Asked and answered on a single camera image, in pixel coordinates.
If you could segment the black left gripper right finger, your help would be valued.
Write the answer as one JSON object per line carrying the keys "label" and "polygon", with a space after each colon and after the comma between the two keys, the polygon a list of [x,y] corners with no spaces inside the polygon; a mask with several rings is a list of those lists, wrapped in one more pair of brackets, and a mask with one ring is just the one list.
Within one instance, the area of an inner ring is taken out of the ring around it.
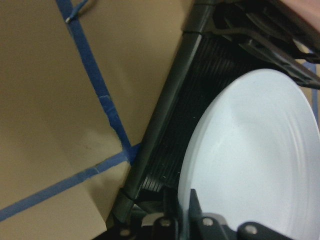
{"label": "black left gripper right finger", "polygon": [[237,229],[238,240],[271,240],[269,229],[258,222],[245,222]]}

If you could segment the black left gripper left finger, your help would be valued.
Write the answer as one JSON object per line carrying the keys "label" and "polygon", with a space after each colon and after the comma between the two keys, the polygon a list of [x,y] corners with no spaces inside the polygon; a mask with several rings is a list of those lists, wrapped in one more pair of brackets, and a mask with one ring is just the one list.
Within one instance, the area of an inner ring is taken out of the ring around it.
{"label": "black left gripper left finger", "polygon": [[195,189],[190,190],[188,222],[190,240],[234,239],[234,232],[222,215],[202,211]]}

